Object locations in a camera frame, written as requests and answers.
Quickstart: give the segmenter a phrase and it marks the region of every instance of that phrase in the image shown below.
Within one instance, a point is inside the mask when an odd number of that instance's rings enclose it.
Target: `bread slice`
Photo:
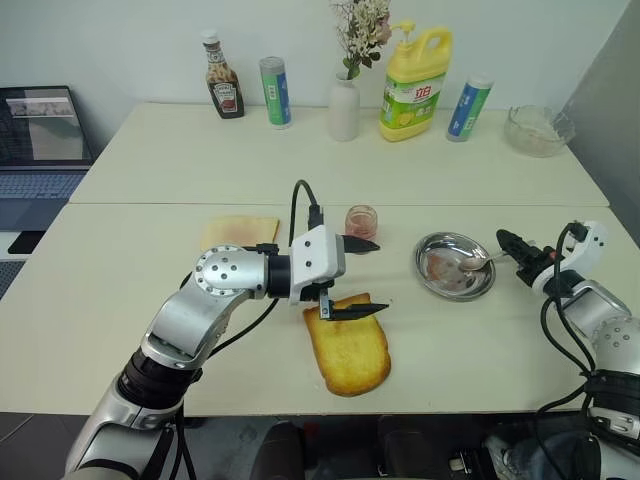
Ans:
[[[335,308],[371,303],[368,293],[345,298]],[[304,311],[313,351],[327,388],[351,397],[373,390],[391,370],[387,337],[376,317],[358,320],[320,320],[318,307]]]
[[[251,247],[258,243],[273,243],[279,220],[275,217],[227,215],[214,218],[200,239],[200,251],[216,245],[232,243]]]

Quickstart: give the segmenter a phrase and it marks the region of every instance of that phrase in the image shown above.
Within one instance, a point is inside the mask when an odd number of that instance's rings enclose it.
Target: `laptop screen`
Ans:
[[[0,88],[0,169],[92,161],[68,88]]]

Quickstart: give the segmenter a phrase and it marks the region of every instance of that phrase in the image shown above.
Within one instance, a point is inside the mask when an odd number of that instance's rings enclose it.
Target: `spoon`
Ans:
[[[482,267],[484,267],[487,264],[487,262],[490,262],[491,260],[495,260],[496,258],[503,257],[506,254],[507,252],[502,251],[500,253],[496,253],[495,255],[491,255],[490,257],[475,257],[475,256],[465,257],[462,259],[462,261],[458,265],[458,268],[460,268],[460,270],[462,271],[467,271],[467,272],[480,270]]]

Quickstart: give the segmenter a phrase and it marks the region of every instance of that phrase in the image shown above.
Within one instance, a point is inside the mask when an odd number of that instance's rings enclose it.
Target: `white vase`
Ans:
[[[329,96],[329,134],[334,140],[348,142],[358,136],[360,126],[360,90],[344,73],[336,75]]]

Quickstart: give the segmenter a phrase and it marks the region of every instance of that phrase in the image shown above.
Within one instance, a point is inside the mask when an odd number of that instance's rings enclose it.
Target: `yellow detergent bottle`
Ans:
[[[413,137],[431,126],[451,60],[453,42],[448,29],[432,28],[409,42],[415,27],[411,20],[392,27],[402,29],[405,39],[389,61],[380,112],[380,132],[390,142]]]

